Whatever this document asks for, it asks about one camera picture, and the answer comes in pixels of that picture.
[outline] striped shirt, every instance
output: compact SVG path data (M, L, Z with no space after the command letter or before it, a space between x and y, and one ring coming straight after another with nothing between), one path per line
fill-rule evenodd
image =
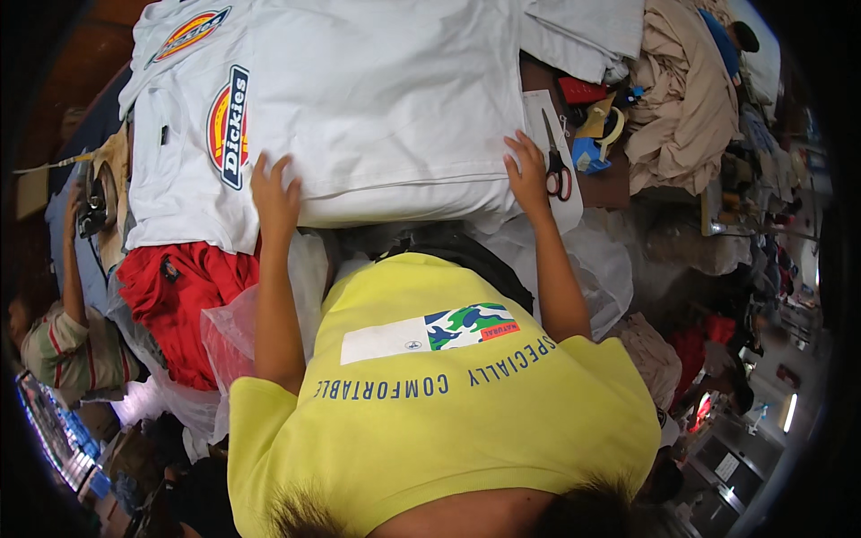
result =
M86 307L90 328L57 301L33 323L21 346L23 365L42 383L82 391L121 386L138 377L137 361L116 327Z

